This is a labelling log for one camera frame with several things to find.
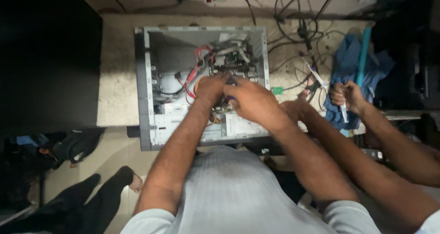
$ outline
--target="person's leg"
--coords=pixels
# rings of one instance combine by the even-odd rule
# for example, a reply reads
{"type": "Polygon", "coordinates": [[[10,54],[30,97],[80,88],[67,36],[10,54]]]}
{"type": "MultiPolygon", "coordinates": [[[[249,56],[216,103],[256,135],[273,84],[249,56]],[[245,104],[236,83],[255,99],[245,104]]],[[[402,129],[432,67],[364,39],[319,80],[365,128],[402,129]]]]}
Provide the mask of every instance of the person's leg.
{"type": "Polygon", "coordinates": [[[100,175],[94,174],[84,181],[66,188],[57,197],[39,209],[36,214],[54,214],[77,209],[84,205],[100,179],[100,175]]]}
{"type": "Polygon", "coordinates": [[[78,233],[102,234],[116,215],[121,192],[133,182],[133,170],[124,166],[105,182],[96,195],[81,210],[81,228],[78,233]]]}
{"type": "Polygon", "coordinates": [[[22,233],[48,231],[54,234],[66,233],[66,226],[78,225],[76,209],[82,207],[101,176],[89,178],[63,190],[57,197],[24,220],[2,226],[1,233],[22,233]]]}

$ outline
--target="floor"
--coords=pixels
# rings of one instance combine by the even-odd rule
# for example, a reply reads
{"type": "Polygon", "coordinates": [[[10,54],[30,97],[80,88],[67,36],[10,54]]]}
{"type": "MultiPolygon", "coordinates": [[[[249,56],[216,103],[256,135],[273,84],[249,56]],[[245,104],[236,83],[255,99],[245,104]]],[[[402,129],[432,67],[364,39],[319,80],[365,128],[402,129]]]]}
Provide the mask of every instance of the floor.
{"type": "MultiPolygon", "coordinates": [[[[201,152],[211,147],[199,147],[201,152]]],[[[60,168],[47,175],[45,188],[45,202],[49,202],[65,188],[85,180],[92,174],[101,175],[101,182],[93,191],[91,197],[108,178],[116,171],[128,165],[145,181],[151,164],[158,151],[141,152],[139,138],[128,138],[125,127],[107,128],[96,147],[96,150],[78,164],[75,168],[69,168],[70,163],[64,162],[60,168]]],[[[283,156],[273,157],[278,169],[289,170],[289,165],[283,156]]],[[[105,234],[118,234],[131,218],[139,195],[131,191],[128,186],[121,194],[121,204],[118,213],[114,217],[105,234]]]]}

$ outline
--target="black bag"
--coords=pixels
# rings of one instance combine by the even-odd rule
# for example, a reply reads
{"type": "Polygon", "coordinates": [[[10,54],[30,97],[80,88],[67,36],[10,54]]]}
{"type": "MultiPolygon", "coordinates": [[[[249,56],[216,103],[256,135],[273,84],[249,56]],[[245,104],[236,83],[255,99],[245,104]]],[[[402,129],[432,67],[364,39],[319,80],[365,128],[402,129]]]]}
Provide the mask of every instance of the black bag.
{"type": "Polygon", "coordinates": [[[104,130],[105,128],[92,128],[69,132],[65,139],[52,148],[52,153],[58,160],[55,167],[59,167],[65,160],[70,160],[72,164],[81,162],[98,146],[104,130]]]}

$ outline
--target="black pants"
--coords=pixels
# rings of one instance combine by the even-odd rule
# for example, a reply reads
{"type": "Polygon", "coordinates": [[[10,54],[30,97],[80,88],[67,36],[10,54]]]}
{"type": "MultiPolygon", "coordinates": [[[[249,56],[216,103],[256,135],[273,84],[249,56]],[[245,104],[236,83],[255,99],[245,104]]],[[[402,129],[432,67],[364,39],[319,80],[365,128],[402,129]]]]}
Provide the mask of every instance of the black pants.
{"type": "Polygon", "coordinates": [[[272,170],[278,180],[281,189],[295,203],[298,204],[306,190],[301,185],[295,172],[272,170]]]}
{"type": "Polygon", "coordinates": [[[63,190],[35,214],[0,227],[0,233],[48,231],[53,234],[102,234],[118,212],[121,192],[133,181],[133,170],[124,166],[85,204],[100,175],[63,190]]]}

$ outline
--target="foot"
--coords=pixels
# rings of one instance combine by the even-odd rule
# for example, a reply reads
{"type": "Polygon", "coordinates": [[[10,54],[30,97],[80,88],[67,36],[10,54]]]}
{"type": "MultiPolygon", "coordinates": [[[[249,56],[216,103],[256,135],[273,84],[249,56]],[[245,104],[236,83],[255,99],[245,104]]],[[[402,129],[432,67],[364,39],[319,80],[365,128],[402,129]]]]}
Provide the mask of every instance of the foot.
{"type": "Polygon", "coordinates": [[[139,177],[139,175],[133,173],[133,182],[129,185],[129,188],[133,190],[133,192],[139,193],[142,190],[142,185],[142,179],[139,177]]]}

